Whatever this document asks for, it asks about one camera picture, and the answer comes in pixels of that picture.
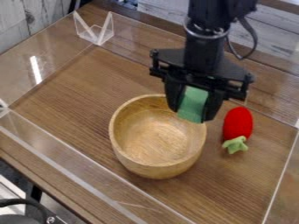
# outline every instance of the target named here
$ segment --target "green stem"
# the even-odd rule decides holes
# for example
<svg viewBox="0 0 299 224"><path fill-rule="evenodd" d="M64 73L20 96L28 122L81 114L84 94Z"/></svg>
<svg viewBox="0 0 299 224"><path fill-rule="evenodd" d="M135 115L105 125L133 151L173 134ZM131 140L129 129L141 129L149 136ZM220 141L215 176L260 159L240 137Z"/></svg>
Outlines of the green stem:
<svg viewBox="0 0 299 224"><path fill-rule="evenodd" d="M234 154L238 151L247 151L248 147L244 144L246 141L247 138L244 136L239 136L231 140L227 140L222 147L228 148L228 154Z"/></svg>

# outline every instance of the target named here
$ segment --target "green object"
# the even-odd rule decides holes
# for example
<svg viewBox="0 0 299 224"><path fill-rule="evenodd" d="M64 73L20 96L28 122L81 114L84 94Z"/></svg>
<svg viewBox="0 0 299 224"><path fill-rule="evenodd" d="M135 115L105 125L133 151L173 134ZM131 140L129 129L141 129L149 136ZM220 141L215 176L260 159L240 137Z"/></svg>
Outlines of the green object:
<svg viewBox="0 0 299 224"><path fill-rule="evenodd" d="M234 154L238 151L247 151L248 147L244 144L246 141L247 138L244 136L239 136L231 140L227 140L222 147L228 148L228 154Z"/></svg>
<svg viewBox="0 0 299 224"><path fill-rule="evenodd" d="M208 92L196 88L187 87L181 97L181 104L177 110L177 116L192 123L203 122L203 108L208 99Z"/></svg>

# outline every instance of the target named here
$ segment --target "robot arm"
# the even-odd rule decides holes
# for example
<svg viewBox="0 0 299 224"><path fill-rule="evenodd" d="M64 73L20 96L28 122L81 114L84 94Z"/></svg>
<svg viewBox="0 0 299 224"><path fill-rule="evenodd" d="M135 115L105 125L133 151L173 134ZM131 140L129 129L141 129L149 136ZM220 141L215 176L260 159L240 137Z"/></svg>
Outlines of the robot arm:
<svg viewBox="0 0 299 224"><path fill-rule="evenodd" d="M214 119L224 100L244 100L247 97L248 84L255 78L224 58L224 42L230 25L239 20L251 32L256 45L258 35L244 19L256 10L256 3L258 0L191 0L183 24L187 33L184 48L151 51L151 75L163 79L172 111L176 112L180 107L187 86L208 92L204 108L199 109L203 111L203 122Z"/></svg>

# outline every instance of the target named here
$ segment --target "bowl rim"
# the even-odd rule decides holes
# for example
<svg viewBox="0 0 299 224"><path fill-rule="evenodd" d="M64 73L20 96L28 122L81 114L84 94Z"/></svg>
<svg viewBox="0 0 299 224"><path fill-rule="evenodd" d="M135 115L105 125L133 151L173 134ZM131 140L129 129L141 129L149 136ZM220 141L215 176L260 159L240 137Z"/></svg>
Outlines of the bowl rim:
<svg viewBox="0 0 299 224"><path fill-rule="evenodd" d="M177 165L177 164L181 164L184 163L185 161L188 161L194 155L196 153L202 153L202 148L203 148L203 145L206 143L206 139L207 139L207 125L206 123L202 123L199 125L203 126L204 128L204 131L203 131L203 141L202 141L202 144L199 145L199 148L200 150L199 151L195 151L192 154L188 155L188 157L183 157L172 162L168 162L168 163L160 163L160 164L155 164L155 165L151 165L151 164L144 164L144 163L140 163L137 161L135 161L128 155L127 153L124 153L124 151L121 150L121 147L117 143L117 140L116 140L116 137L115 137L115 121L116 121L116 118L117 118L117 115L119 113L121 112L121 110L132 103L132 102L136 102L144 98L149 98L149 97L165 97L165 94L143 94L143 95L139 95L137 97L132 98L131 100L128 100L127 102L124 102L121 104L121 106L116 109L111 119L109 119L109 123L108 123L108 137L109 137L109 141L112 143L112 148L113 148L113 151L116 150L119 154L121 154L121 156L129 160L131 162L139 164L139 165L143 165L143 166L153 166L153 167L169 167L169 166L173 166L173 165Z"/></svg>

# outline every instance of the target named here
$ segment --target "red strawberry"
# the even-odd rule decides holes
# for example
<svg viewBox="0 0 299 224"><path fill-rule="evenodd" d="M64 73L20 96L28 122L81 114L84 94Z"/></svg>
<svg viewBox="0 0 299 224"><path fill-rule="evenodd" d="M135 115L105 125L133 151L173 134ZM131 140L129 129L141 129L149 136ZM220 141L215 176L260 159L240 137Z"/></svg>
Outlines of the red strawberry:
<svg viewBox="0 0 299 224"><path fill-rule="evenodd" d="M247 151L244 142L252 134L254 120L247 108L234 108L224 118L223 137L226 142L222 147L228 148L228 154Z"/></svg>

